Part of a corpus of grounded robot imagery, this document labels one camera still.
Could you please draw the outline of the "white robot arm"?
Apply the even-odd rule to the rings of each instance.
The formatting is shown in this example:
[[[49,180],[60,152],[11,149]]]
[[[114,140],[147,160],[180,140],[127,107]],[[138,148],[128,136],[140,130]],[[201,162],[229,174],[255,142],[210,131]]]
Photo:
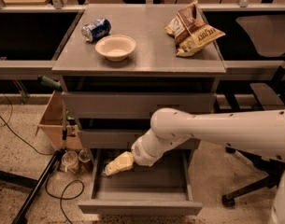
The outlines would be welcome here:
[[[150,129],[129,151],[107,164],[104,173],[114,175],[135,163],[152,166],[165,152],[191,138],[285,163],[285,109],[204,115],[159,109],[150,119]],[[285,224],[285,171],[268,224]]]

